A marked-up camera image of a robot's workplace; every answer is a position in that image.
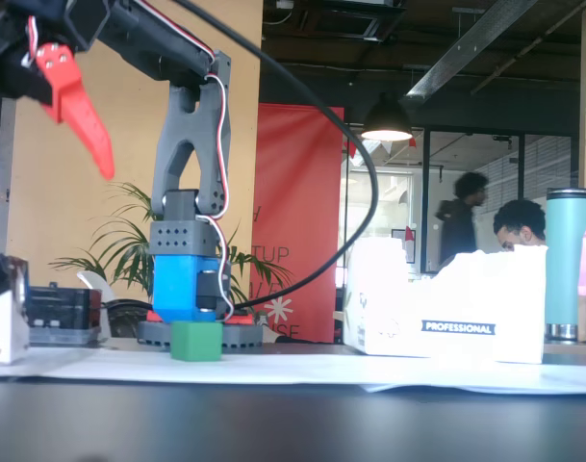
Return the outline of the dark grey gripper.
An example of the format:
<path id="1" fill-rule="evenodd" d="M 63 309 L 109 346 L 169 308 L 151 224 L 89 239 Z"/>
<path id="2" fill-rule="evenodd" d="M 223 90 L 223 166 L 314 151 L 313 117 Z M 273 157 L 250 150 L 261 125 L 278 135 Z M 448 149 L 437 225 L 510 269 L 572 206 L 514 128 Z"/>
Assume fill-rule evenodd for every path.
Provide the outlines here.
<path id="1" fill-rule="evenodd" d="M 89 40 L 70 18 L 78 5 L 79 1 L 0 1 L 0 99 L 29 97 L 43 103 L 56 123 L 67 124 L 79 138 L 101 175 L 112 180 L 115 161 L 109 132 L 67 47 L 74 52 L 89 49 Z M 65 45 L 40 46 L 45 39 Z"/>

